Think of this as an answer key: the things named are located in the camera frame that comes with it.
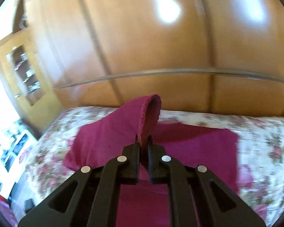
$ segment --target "flower pattern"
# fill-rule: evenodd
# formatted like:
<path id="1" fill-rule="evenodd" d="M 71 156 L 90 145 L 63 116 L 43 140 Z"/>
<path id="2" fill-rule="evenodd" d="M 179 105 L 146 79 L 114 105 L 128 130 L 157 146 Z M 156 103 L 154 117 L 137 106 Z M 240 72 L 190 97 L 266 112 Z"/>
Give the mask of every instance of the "flower pattern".
<path id="1" fill-rule="evenodd" d="M 116 108 L 80 107 L 63 112 L 25 155 L 28 182 L 40 203 L 74 171 L 62 161 L 79 129 Z M 239 196 L 272 226 L 284 211 L 284 118 L 253 118 L 161 111 L 159 122 L 230 129 L 237 147 Z"/>

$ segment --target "screw head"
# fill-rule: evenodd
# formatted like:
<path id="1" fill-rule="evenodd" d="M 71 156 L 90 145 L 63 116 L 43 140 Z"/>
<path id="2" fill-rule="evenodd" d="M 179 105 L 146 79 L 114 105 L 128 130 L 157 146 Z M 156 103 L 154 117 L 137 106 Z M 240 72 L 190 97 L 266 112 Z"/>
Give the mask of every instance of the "screw head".
<path id="1" fill-rule="evenodd" d="M 83 167 L 81 167 L 81 172 L 83 172 L 83 173 L 87 173 L 87 172 L 89 172 L 91 170 L 91 168 L 89 167 L 89 166 L 83 166 Z"/>
<path id="2" fill-rule="evenodd" d="M 168 156 L 168 155 L 163 155 L 161 160 L 163 160 L 164 162 L 169 162 L 169 161 L 171 161 L 171 157 Z"/>
<path id="3" fill-rule="evenodd" d="M 198 166 L 198 171 L 201 172 L 201 173 L 204 173 L 204 172 L 207 171 L 207 168 L 204 165 L 200 165 L 200 166 Z"/>
<path id="4" fill-rule="evenodd" d="M 118 158 L 117 158 L 117 161 L 119 161 L 119 162 L 124 162 L 124 161 L 126 161 L 127 160 L 127 158 L 126 158 L 126 156 L 124 156 L 124 155 L 120 155 Z"/>

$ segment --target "white floral fabric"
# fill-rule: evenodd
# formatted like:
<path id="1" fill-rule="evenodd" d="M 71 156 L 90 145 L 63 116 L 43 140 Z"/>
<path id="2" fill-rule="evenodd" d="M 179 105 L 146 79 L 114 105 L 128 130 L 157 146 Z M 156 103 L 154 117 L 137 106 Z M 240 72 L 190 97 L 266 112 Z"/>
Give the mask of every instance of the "white floral fabric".
<path id="1" fill-rule="evenodd" d="M 63 112 L 24 156 L 28 182 L 41 202 L 74 171 L 62 165 L 81 126 L 116 108 L 80 107 Z M 252 118 L 161 111 L 159 122 L 230 129 L 239 135 L 239 196 L 272 226 L 284 211 L 284 118 Z"/>

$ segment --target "wooden door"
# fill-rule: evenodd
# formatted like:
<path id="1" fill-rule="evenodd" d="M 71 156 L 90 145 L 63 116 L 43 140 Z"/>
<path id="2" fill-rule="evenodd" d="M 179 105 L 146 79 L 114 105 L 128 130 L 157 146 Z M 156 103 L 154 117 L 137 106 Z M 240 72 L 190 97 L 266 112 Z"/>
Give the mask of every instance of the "wooden door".
<path id="1" fill-rule="evenodd" d="M 62 111 L 62 106 L 41 72 L 36 57 L 29 28 L 0 41 L 0 77 L 14 96 L 16 109 L 25 116 L 22 118 L 43 132 Z"/>

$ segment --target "gray floor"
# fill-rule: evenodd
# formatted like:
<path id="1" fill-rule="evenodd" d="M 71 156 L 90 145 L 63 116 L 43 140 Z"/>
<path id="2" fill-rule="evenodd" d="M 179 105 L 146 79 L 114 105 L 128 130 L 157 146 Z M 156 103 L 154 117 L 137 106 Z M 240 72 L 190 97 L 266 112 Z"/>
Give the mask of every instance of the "gray floor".
<path id="1" fill-rule="evenodd" d="M 27 178 L 25 173 L 20 178 L 19 182 L 14 185 L 10 197 L 13 199 L 11 203 L 11 209 L 15 214 L 17 221 L 20 221 L 24 216 L 24 202 L 30 198 L 33 199 L 34 202 L 34 193 L 30 189 L 27 183 Z"/>

